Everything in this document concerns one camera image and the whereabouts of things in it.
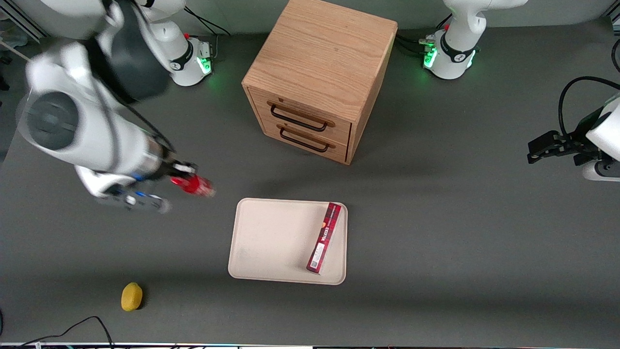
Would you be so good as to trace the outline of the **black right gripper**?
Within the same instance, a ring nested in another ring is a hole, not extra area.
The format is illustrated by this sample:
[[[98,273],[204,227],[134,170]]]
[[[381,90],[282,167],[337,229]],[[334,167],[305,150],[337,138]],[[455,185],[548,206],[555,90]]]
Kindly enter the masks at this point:
[[[198,166],[195,163],[178,160],[171,153],[163,159],[157,169],[156,180],[161,180],[164,177],[181,177],[183,179],[188,179],[197,174],[197,168]]]

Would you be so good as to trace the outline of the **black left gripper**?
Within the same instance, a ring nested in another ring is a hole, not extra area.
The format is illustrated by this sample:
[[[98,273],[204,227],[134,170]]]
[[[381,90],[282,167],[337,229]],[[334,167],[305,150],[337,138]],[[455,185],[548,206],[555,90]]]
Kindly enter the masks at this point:
[[[595,109],[583,117],[573,132],[568,133],[564,123],[564,113],[558,109],[558,122],[562,135],[555,130],[540,135],[533,141],[528,142],[529,153],[527,161],[534,164],[547,157],[562,157],[575,154],[573,161],[575,166],[582,166],[589,162],[598,162],[602,159],[602,151],[592,141],[587,139],[586,134],[594,128],[603,109]]]

